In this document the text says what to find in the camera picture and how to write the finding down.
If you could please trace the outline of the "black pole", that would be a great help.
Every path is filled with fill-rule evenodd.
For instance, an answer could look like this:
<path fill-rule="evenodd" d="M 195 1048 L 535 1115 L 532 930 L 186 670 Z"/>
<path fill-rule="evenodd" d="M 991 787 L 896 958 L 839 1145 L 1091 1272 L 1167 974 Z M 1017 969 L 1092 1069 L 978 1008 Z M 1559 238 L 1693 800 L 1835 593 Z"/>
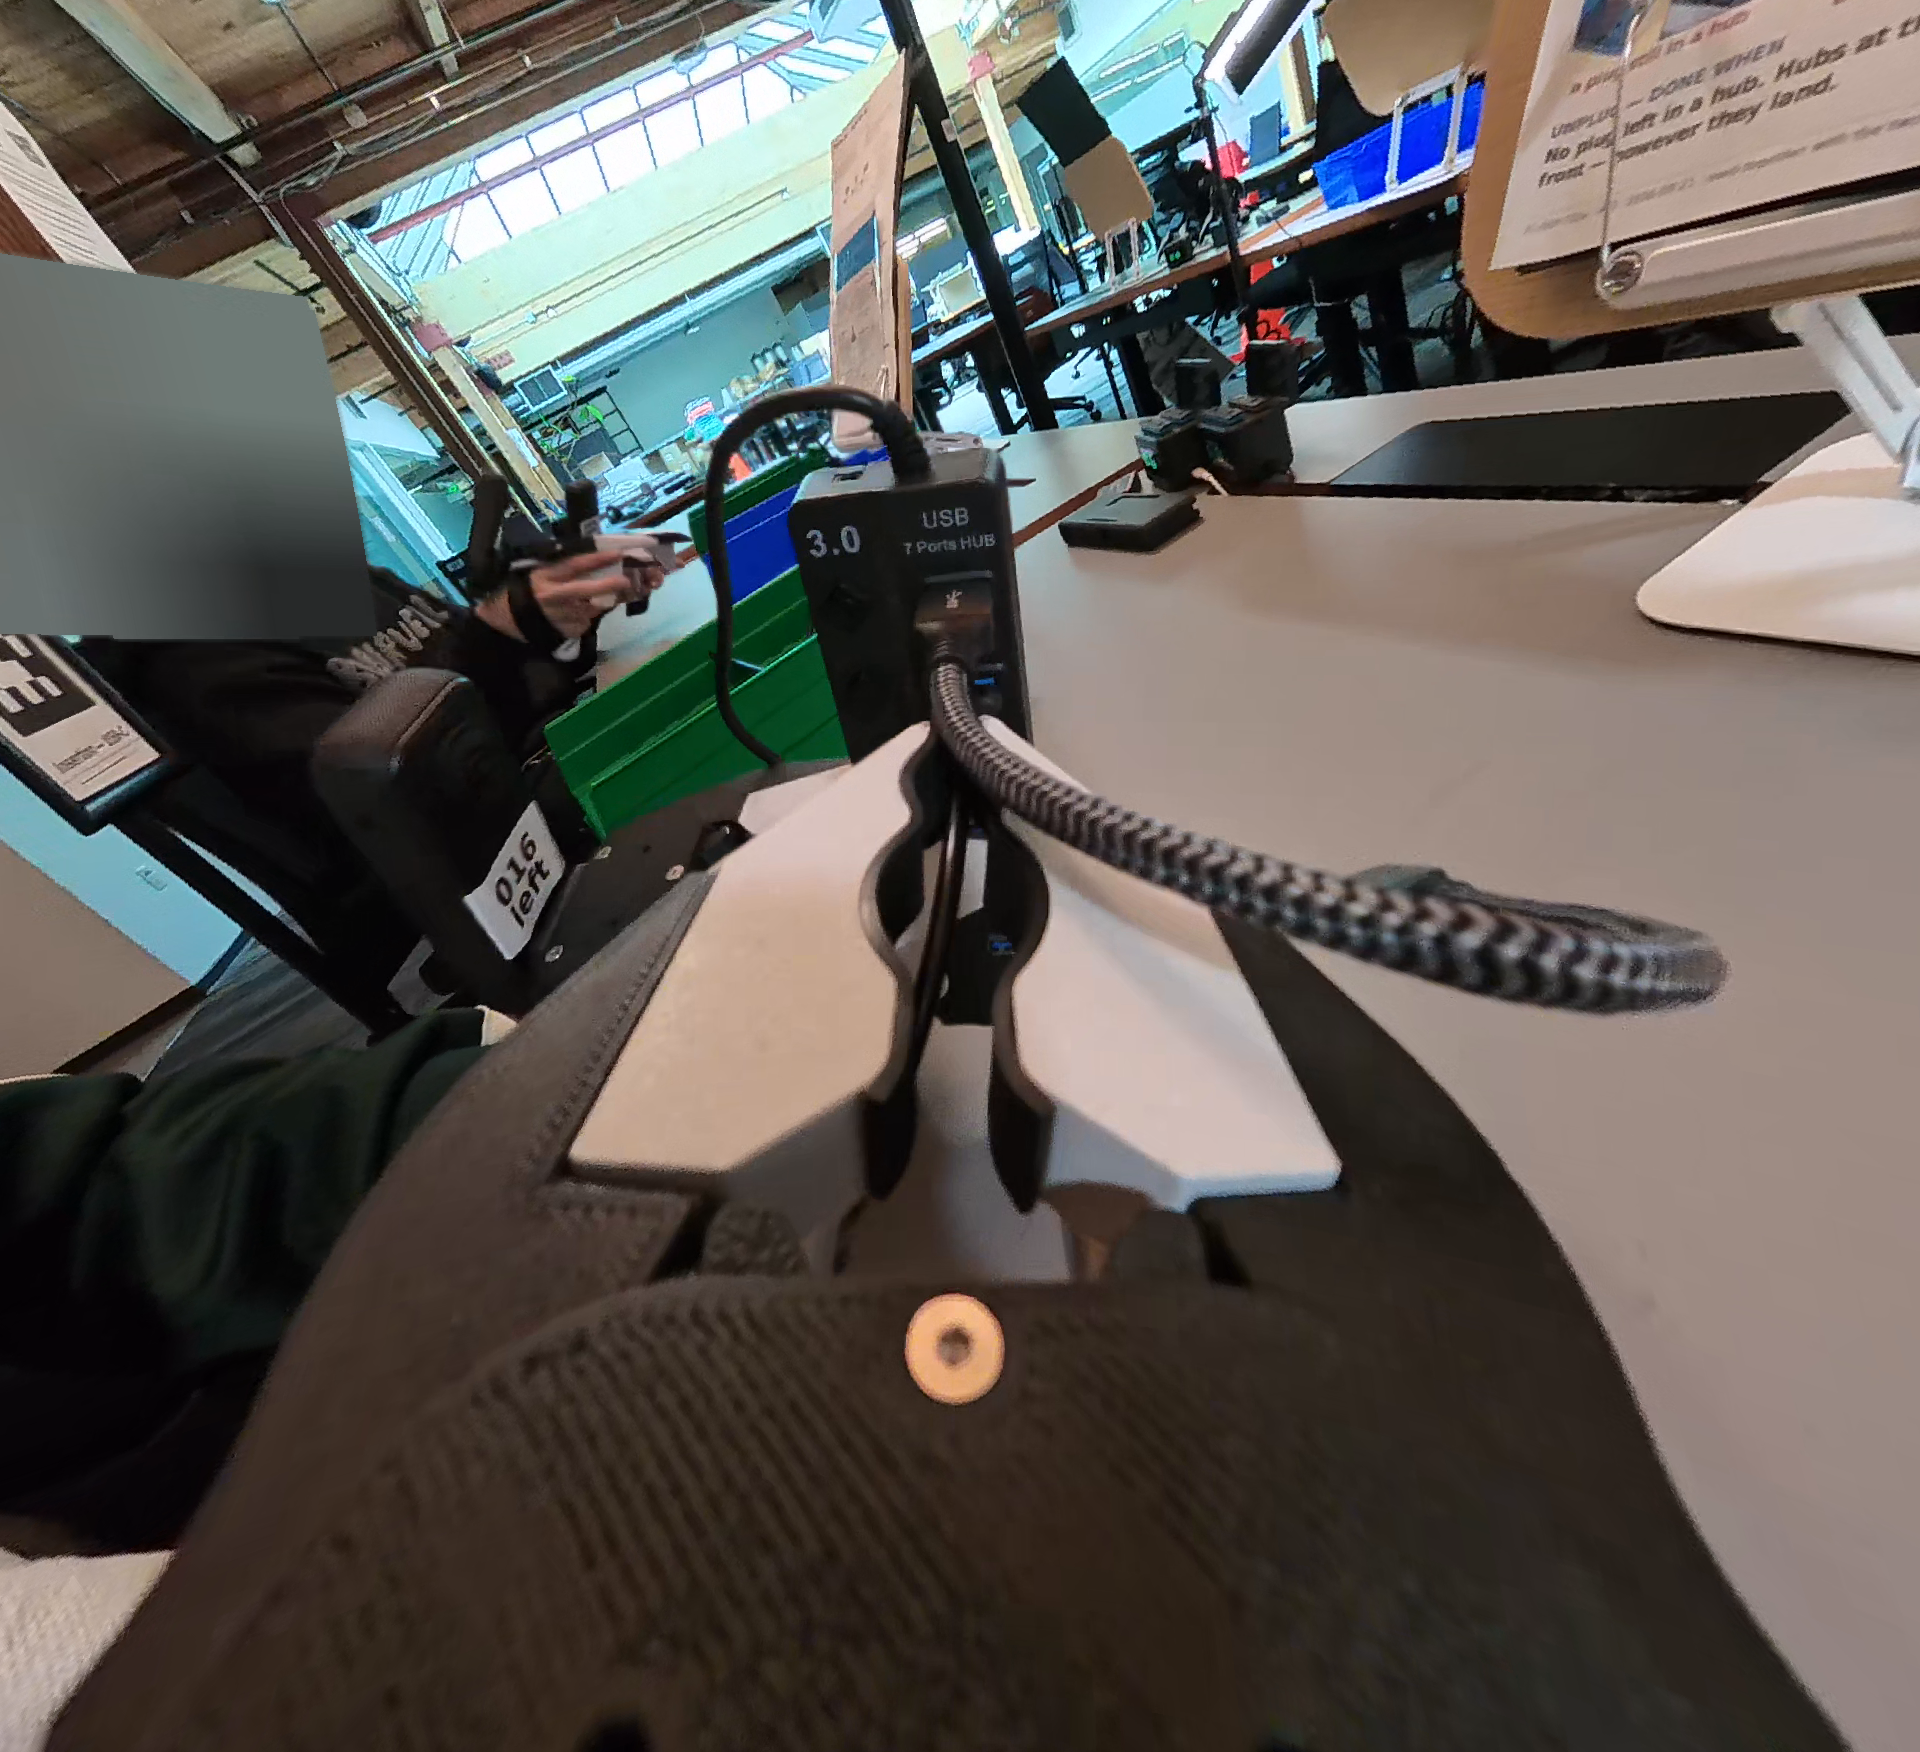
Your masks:
<path fill-rule="evenodd" d="M 978 271 L 991 331 L 1001 341 L 1005 371 L 1017 391 L 1020 408 L 1027 415 L 1027 426 L 1034 433 L 1054 433 L 1058 411 L 1050 392 L 1044 386 L 1044 371 L 1035 363 L 1035 355 L 1027 341 L 1027 327 L 1020 323 L 1017 295 L 1005 271 L 1005 262 L 997 251 L 994 231 L 987 223 L 987 212 L 983 206 L 978 188 L 974 181 L 970 157 L 962 151 L 959 131 L 950 119 L 946 91 L 937 80 L 932 57 L 919 22 L 911 0 L 879 0 L 889 33 L 907 62 L 907 81 L 914 112 L 925 125 L 929 151 L 937 157 L 943 184 L 948 190 L 950 212 L 956 219 L 956 231 L 962 232 L 962 246 Z"/>

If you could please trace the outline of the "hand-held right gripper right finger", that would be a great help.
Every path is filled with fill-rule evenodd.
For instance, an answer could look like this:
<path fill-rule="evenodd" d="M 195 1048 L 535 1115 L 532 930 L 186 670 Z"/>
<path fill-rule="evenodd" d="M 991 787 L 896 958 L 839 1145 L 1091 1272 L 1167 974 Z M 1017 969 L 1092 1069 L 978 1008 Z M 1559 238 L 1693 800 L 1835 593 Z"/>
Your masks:
<path fill-rule="evenodd" d="M 1337 1153 L 1223 929 L 967 794 L 959 1020 L 991 1036 L 985 1136 L 1015 1213 L 1117 1243 L 1138 1213 L 1333 1192 Z"/>

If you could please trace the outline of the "white shirt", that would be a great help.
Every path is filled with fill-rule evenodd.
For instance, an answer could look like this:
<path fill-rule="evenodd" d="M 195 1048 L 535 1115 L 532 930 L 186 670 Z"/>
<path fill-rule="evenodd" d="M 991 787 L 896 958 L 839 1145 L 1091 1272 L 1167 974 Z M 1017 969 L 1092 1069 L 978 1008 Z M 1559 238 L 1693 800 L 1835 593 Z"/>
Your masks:
<path fill-rule="evenodd" d="M 173 1553 L 29 1559 L 3 1551 L 3 1749 L 42 1749 Z"/>

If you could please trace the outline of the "light grey desk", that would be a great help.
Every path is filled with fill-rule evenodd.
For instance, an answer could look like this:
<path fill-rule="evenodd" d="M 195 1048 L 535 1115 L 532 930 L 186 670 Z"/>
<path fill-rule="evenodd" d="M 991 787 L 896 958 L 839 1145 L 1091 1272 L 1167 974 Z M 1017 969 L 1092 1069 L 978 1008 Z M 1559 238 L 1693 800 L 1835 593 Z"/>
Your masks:
<path fill-rule="evenodd" d="M 1588 1020 L 1317 963 L 1562 1239 L 1737 1590 L 1856 1749 L 1916 1745 L 1916 666 L 1679 634 L 1714 523 L 1624 501 L 1207 501 L 1020 550 L 1043 752 L 1326 869 L 1693 925 L 1701 1013 Z"/>

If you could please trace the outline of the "flat black device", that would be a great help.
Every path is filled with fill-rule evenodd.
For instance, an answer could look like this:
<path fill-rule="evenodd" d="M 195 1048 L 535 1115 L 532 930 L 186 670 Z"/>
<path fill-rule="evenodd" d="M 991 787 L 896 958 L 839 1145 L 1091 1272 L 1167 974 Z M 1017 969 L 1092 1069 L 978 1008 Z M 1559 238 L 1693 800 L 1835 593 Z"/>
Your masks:
<path fill-rule="evenodd" d="M 1061 520 L 1076 550 L 1151 556 L 1206 523 L 1196 493 L 1103 493 Z"/>

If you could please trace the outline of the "LED lamp bar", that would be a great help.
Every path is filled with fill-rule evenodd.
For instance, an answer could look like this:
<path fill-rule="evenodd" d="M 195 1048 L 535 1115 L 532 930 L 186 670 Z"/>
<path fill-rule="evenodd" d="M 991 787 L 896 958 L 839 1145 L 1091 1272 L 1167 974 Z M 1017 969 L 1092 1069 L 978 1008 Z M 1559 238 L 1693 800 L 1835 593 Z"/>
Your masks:
<path fill-rule="evenodd" d="M 1244 0 L 1235 19 L 1215 38 L 1203 80 L 1244 95 L 1308 10 L 1312 0 Z"/>

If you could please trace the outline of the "black battery charger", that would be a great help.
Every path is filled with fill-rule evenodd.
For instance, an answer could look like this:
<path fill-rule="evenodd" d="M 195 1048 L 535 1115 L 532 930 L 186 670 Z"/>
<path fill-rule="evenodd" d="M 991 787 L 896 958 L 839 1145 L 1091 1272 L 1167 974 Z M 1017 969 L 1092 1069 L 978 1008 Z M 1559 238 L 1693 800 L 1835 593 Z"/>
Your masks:
<path fill-rule="evenodd" d="M 1244 391 L 1200 417 L 1206 461 L 1223 493 L 1259 493 L 1293 482 L 1290 411 L 1296 399 L 1296 349 L 1290 341 L 1247 341 Z"/>
<path fill-rule="evenodd" d="M 1145 489 L 1187 493 L 1210 478 L 1206 417 L 1219 405 L 1219 371 L 1207 356 L 1174 359 L 1174 399 L 1138 419 Z"/>

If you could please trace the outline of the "framed tag sign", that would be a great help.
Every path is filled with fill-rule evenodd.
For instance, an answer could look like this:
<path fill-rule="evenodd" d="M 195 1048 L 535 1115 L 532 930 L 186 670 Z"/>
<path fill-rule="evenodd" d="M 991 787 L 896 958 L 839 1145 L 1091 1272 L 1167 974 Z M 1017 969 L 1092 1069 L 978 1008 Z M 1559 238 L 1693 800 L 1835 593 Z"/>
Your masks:
<path fill-rule="evenodd" d="M 3 772 L 94 838 L 157 793 L 177 758 L 64 642 L 3 634 Z"/>

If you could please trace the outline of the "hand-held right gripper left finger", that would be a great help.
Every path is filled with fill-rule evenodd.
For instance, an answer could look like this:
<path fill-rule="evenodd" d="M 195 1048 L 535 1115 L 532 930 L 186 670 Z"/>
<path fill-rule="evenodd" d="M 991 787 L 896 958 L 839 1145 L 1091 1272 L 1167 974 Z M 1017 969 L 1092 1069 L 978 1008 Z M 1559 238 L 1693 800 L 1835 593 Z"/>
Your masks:
<path fill-rule="evenodd" d="M 893 1193 L 914 1149 L 900 937 L 937 832 L 932 746 L 900 731 L 874 776 L 864 869 L 720 859 L 578 1139 L 586 1183 L 666 1189 L 836 1230 Z"/>

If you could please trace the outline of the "black USB hub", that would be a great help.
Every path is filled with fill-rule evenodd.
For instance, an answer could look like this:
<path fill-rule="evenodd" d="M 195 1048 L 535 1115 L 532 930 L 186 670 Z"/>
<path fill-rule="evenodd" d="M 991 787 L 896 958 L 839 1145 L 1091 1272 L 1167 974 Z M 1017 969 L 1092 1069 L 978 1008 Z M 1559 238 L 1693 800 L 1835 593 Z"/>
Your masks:
<path fill-rule="evenodd" d="M 997 800 L 987 719 L 1034 739 L 1034 709 L 1003 461 L 959 434 L 914 445 L 911 467 L 811 475 L 789 535 L 848 758 L 922 729 L 946 841 L 954 793 L 974 819 Z"/>

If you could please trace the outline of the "blue plastic bin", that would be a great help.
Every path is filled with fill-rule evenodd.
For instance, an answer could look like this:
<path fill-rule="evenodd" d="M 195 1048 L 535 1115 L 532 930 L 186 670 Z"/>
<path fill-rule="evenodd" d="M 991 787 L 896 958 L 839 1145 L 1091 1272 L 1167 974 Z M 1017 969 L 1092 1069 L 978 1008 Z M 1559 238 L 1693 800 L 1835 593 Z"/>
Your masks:
<path fill-rule="evenodd" d="M 726 563 L 731 577 L 731 598 L 742 601 L 753 593 L 777 582 L 794 566 L 794 543 L 789 535 L 789 511 L 796 499 L 796 487 L 785 493 L 766 493 L 759 501 L 735 505 L 742 493 L 729 493 L 726 507 Z"/>
<path fill-rule="evenodd" d="M 1322 65 L 1319 73 L 1312 173 L 1330 210 L 1371 202 L 1439 173 L 1451 146 L 1460 163 L 1475 157 L 1482 80 L 1465 85 L 1462 96 L 1451 85 L 1388 119 L 1363 109 L 1337 65 Z"/>

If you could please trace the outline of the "brown cardboard panel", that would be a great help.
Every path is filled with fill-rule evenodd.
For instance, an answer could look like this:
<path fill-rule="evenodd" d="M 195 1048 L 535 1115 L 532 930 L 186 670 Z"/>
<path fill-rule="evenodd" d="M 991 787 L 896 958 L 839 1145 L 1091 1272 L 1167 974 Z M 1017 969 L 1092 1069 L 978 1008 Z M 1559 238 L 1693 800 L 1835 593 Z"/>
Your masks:
<path fill-rule="evenodd" d="M 909 62 L 879 69 L 830 143 L 830 384 L 911 408 L 909 271 L 900 195 L 909 143 Z"/>

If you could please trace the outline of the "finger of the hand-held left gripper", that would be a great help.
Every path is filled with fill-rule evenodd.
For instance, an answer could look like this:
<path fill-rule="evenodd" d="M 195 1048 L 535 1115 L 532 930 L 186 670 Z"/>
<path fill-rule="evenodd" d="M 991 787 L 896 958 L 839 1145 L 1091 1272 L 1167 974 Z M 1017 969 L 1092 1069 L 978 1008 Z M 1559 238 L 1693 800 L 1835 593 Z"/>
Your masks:
<path fill-rule="evenodd" d="M 749 869 L 864 869 L 874 861 L 874 776 L 866 769 L 782 780 L 749 794 Z"/>

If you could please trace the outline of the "printed instruction sheet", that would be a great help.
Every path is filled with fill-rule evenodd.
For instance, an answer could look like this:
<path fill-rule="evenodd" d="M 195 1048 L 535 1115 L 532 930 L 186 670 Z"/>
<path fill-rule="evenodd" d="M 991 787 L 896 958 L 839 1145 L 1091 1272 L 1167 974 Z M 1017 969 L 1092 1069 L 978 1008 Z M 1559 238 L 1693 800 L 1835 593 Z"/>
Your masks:
<path fill-rule="evenodd" d="M 1548 0 L 1499 268 L 1916 166 L 1916 0 Z"/>

